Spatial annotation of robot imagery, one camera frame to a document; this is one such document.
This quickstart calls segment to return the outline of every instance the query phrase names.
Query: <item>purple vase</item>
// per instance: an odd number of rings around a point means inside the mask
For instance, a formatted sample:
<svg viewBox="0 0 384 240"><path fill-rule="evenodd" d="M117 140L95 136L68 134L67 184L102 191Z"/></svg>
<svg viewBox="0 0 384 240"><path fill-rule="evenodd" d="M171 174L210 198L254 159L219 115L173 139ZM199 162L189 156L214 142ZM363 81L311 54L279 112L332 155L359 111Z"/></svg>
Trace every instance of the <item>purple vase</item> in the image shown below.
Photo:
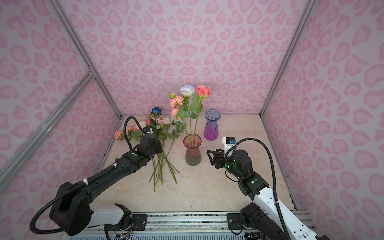
<svg viewBox="0 0 384 240"><path fill-rule="evenodd" d="M207 119L207 124L204 129L204 137L209 141L213 141L218 137L218 125L217 121L220 119L221 114L215 109L210 109L205 112L205 118Z"/></svg>
<svg viewBox="0 0 384 240"><path fill-rule="evenodd" d="M185 151L185 161L188 165L196 166L201 162L200 145L201 138L197 134L189 134L184 138L184 146L187 148Z"/></svg>

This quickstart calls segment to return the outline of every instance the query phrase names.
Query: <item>black cable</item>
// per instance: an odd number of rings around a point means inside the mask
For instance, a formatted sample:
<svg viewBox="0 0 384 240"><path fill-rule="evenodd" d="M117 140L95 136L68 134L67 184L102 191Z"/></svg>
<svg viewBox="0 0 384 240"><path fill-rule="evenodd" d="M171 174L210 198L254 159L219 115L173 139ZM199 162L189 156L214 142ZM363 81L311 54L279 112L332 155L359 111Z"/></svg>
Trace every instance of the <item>black cable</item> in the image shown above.
<svg viewBox="0 0 384 240"><path fill-rule="evenodd" d="M239 223L239 222L241 223L241 230L240 230L240 232L235 233L234 231L232 231L232 229L230 229L231 232L232 232L233 234L235 234L235 235L240 235L240 233L243 232L243 222L242 222L242 221L234 221L234 222L231 224L231 227L232 227L232 225L233 225L234 223Z"/></svg>
<svg viewBox="0 0 384 240"><path fill-rule="evenodd" d="M275 206L276 206L276 209L277 209L277 214L279 215L279 219L280 219L280 222L281 222L281 226L283 228L283 231L287 237L288 240L291 240L291 236L289 235L288 233L288 229L285 225L285 222L284 222L284 218L283 218L283 214L281 213L281 209L280 209L280 205L279 203L277 202L278 199L277 199L277 192L276 192L276 176L275 176L275 167L273 166L273 159L272 159L272 155L271 155L271 152L269 151L268 147L262 142L260 141L259 139L256 139L256 138L252 138L252 137L248 137L248 138L244 138L238 142L236 142L236 145L234 145L233 147L231 147L227 153L225 154L224 158L226 160L227 157L228 157L228 154L230 151L236 149L236 147L242 143L242 142L245 142L245 141L249 141L249 140L252 140L252 141L256 141L258 143L260 143L266 150L266 152L268 153L268 157L269 157L269 162L271 163L271 171L272 171L272 182L273 182L273 197L274 197L274 200L275 200Z"/></svg>
<svg viewBox="0 0 384 240"><path fill-rule="evenodd" d="M144 130L141 128L139 122L137 121L137 119L136 119L134 116L127 117L127 119L126 119L125 122L124 122L123 134L124 134L125 141L127 141L127 143L128 143L129 150L132 150L132 145L131 145L131 143L129 142L129 140L128 140L128 136L127 136L127 124L128 124L128 121L131 120L131 119L133 119L133 120L136 122L136 124L137 124L137 126L139 127L140 131L142 131L142 133L145 134Z"/></svg>
<svg viewBox="0 0 384 240"><path fill-rule="evenodd" d="M105 232L105 237L107 238L107 240L111 240L109 238L109 234L108 234L108 230L107 230L107 225L106 224L104 225L104 232Z"/></svg>
<svg viewBox="0 0 384 240"><path fill-rule="evenodd" d="M239 181L239 180L235 181L235 180L233 180L232 178L228 177L227 172L228 172L228 170L225 171L225 176L226 176L229 180L231 180L232 182L238 182L238 181Z"/></svg>
<svg viewBox="0 0 384 240"><path fill-rule="evenodd" d="M100 175L99 177L95 177L94 179L90 180L88 183L92 183L94 181L97 181L99 180L100 178L104 177L105 175L109 174L113 169L115 169L115 166L109 166L108 168L111 168L108 172L106 172L105 174L103 175ZM47 210L50 206L52 206L55 202L57 202L58 200L60 200L61 198L65 197L66 195L68 194L71 194L72 192L82 188L86 186L85 183L81 183L71 189L69 189L68 191L66 191L65 193L59 195L58 197L54 198L53 200L51 200L49 203L47 203L44 207L42 207L34 216L33 218L31 219L31 222L29 223L29 229L31 230L31 232L35 233L35 234L52 234L52 233L57 233L57 232L62 232L63 230L61 228L56 228L56 229L50 229L50 230L41 230L41 229L38 229L36 228L36 221L37 219L45 212L45 210Z"/></svg>

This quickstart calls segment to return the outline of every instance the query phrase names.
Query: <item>heart pattern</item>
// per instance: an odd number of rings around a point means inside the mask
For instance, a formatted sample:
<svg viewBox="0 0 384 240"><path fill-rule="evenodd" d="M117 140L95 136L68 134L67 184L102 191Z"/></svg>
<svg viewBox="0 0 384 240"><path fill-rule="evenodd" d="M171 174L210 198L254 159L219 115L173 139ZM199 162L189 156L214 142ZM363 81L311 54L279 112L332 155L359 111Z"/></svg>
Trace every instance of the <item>heart pattern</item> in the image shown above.
<svg viewBox="0 0 384 240"><path fill-rule="evenodd" d="M0 170L87 71L45 1L1 9Z"/></svg>
<svg viewBox="0 0 384 240"><path fill-rule="evenodd" d="M300 207L330 239L384 238L383 7L320 1L265 116Z"/></svg>
<svg viewBox="0 0 384 240"><path fill-rule="evenodd" d="M93 127L90 115L96 119ZM1 239L37 237L28 227L33 215L56 195L61 184L93 175L116 123L115 114L92 81L0 196ZM57 228L48 213L39 218L40 227ZM39 239L51 238L39 235Z"/></svg>
<svg viewBox="0 0 384 240"><path fill-rule="evenodd" d="M305 1L61 4L123 114L169 114L168 93L184 84L215 89L205 108L259 113Z"/></svg>

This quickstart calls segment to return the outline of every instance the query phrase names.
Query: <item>slotted metal panel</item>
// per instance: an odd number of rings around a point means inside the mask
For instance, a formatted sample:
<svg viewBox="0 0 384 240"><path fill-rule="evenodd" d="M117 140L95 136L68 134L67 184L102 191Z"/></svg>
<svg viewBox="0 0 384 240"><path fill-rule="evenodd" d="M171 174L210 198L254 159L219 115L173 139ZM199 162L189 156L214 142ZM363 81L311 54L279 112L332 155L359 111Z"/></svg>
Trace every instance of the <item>slotted metal panel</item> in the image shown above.
<svg viewBox="0 0 384 240"><path fill-rule="evenodd" d="M109 235L111 240L117 240L115 234ZM87 234L86 236L74 236L68 240L106 240L103 232ZM129 240L244 240L244 233L234 235L232 233L133 233Z"/></svg>

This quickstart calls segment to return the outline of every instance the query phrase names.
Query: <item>marble tabletop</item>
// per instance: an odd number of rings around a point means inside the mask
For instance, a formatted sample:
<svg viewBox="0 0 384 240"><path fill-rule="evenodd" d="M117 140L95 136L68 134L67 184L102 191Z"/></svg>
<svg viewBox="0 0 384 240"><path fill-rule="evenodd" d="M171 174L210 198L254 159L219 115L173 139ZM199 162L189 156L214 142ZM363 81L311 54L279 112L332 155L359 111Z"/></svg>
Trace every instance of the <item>marble tabletop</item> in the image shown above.
<svg viewBox="0 0 384 240"><path fill-rule="evenodd" d="M139 121L146 117L137 117ZM236 211L251 202L244 196L236 182L224 175L224 169L216 169L209 162L207 150L223 149L222 137L234 136L236 140L254 137L263 141L270 149L274 161L278 198L291 210L294 210L285 181L282 177L276 157L273 154L268 137L259 115L222 115L218 121L219 137L214 141L204 138L203 132L207 120L201 115L197 123L196 133L202 138L200 151L201 163L189 166L185 162L185 147L182 143L185 133L176 139L168 156L169 161L179 170L174 182L168 167L163 170L163 185L157 183L156 191L153 182L148 182L153 165L149 162L139 171L131 174L100 194L92 205L123 204L132 212L182 212L182 211ZM165 142L165 150L170 147L171 140ZM244 149L252 159L252 167L272 187L272 173L268 154L254 141L241 143L237 149ZM115 158L128 151L125 141L115 141L104 168L113 164Z"/></svg>

